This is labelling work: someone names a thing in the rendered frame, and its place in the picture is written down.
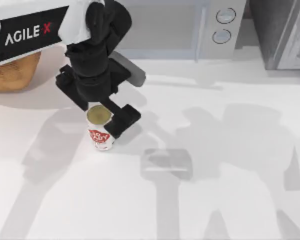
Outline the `red and white can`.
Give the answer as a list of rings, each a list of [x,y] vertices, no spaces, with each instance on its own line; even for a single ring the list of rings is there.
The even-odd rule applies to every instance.
[[[99,151],[108,151],[113,147],[115,138],[106,130],[112,113],[102,104],[91,106],[86,112],[87,132]]]

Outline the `woven wooden basket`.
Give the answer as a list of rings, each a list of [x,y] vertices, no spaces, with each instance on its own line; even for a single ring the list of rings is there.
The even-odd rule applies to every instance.
[[[32,81],[42,52],[0,66],[0,93],[21,91]]]

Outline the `microwave oven glass door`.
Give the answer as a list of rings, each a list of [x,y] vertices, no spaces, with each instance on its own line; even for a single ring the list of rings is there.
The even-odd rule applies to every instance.
[[[117,47],[130,59],[195,60],[208,0],[118,0],[132,26]]]

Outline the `pale microwave oven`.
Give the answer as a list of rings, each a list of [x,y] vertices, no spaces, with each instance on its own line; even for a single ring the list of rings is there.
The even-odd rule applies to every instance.
[[[197,58],[203,59],[229,59],[235,49],[242,18],[247,0],[207,0],[203,22],[199,30]],[[233,8],[236,11],[235,19],[228,24],[221,24],[216,20],[216,14],[221,9]],[[231,40],[225,44],[216,44],[212,40],[215,31],[226,29],[231,32]]]

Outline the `round grey microwave knob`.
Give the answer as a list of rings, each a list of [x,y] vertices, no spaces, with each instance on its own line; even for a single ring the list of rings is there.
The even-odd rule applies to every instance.
[[[236,11],[233,8],[228,7],[220,9],[216,13],[216,20],[220,24],[229,24],[236,18],[236,15]]]
[[[232,33],[227,29],[220,29],[213,33],[212,40],[215,44],[222,45],[229,42],[232,38]]]

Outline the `grey cabinet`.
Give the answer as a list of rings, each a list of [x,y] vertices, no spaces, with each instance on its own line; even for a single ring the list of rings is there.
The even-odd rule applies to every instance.
[[[249,0],[266,70],[300,70],[300,0]]]

